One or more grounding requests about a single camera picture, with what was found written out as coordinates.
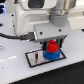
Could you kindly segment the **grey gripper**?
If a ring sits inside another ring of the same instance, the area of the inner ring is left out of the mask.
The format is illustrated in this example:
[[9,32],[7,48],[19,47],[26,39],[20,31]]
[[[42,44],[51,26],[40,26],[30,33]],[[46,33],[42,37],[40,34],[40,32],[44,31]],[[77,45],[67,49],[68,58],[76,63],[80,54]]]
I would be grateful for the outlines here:
[[57,45],[62,47],[65,36],[71,32],[71,26],[66,17],[55,17],[49,22],[34,25],[34,35],[36,42],[43,42],[43,51],[48,47],[49,40],[57,39]]

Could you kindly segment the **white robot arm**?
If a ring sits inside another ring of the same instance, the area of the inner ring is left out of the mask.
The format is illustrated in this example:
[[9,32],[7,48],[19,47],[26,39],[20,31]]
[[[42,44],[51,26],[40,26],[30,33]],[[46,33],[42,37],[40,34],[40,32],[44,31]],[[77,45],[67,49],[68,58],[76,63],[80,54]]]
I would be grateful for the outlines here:
[[68,14],[77,0],[18,0],[14,30],[17,37],[33,42],[65,38],[71,32]]

